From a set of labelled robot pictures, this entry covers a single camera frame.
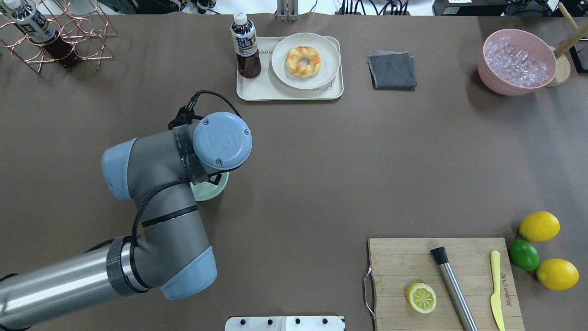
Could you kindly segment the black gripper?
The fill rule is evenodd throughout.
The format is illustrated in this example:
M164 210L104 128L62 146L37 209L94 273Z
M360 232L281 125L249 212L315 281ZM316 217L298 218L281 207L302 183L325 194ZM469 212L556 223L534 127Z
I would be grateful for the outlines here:
M193 121L203 120L204 116L196 115L193 106L181 107L176 117L168 124L168 130L173 130L178 126L191 125Z

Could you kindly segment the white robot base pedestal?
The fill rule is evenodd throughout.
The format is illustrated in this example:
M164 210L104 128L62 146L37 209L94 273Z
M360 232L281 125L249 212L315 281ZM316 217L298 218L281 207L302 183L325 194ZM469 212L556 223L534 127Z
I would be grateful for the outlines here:
M227 319L225 331L345 331L344 316L253 316Z

